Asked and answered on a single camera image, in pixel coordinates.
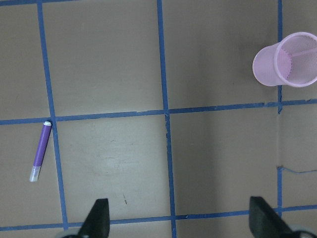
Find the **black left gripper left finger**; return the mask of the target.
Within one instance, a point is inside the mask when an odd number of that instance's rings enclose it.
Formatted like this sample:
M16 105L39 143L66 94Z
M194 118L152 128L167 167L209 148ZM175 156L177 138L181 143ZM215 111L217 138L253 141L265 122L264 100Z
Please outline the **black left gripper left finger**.
M81 226L79 238L107 238L110 230L108 199L97 199Z

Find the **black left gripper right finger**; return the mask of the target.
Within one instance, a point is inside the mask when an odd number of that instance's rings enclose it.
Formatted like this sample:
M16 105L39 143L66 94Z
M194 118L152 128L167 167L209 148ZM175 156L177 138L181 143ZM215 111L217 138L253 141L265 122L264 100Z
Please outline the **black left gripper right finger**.
M249 201L249 228L254 238L295 238L289 226L260 196Z

